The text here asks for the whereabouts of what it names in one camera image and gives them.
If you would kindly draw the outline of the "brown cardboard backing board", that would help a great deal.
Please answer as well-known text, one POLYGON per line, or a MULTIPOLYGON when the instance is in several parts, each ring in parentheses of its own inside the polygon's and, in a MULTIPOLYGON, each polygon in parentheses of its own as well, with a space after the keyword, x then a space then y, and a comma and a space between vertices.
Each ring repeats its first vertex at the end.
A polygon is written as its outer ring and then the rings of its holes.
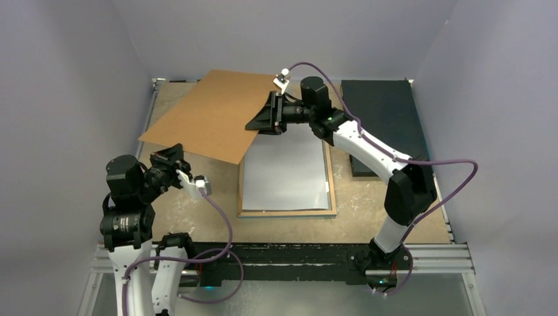
POLYGON ((245 125, 275 90, 273 74, 211 70, 184 98, 140 136, 171 147, 239 164, 257 133, 245 125))

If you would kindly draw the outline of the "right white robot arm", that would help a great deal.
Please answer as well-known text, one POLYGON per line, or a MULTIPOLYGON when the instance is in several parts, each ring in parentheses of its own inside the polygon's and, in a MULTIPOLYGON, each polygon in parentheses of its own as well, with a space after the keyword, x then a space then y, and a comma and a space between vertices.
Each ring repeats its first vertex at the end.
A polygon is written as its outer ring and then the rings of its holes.
POLYGON ((333 107, 328 86, 317 76, 302 79, 301 99, 289 100, 286 79, 270 92, 261 110, 245 125, 264 135, 281 135, 289 124, 308 124, 312 133, 364 163, 387 186, 384 209, 387 217, 370 241, 369 258, 379 268, 387 267, 415 219, 436 201, 432 168, 424 161, 399 152, 365 131, 346 110, 333 107))

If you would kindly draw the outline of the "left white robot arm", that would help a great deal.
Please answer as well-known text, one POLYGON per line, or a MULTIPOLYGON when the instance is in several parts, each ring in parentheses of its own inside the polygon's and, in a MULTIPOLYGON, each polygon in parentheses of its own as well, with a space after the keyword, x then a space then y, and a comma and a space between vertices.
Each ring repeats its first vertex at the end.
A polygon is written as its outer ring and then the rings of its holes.
POLYGON ((105 170, 109 193, 102 203, 99 230, 109 252, 119 315, 173 315, 182 271, 196 260, 187 233, 169 233, 153 246, 152 203, 180 176, 191 177, 182 144, 153 152, 151 167, 133 155, 110 160, 105 170))

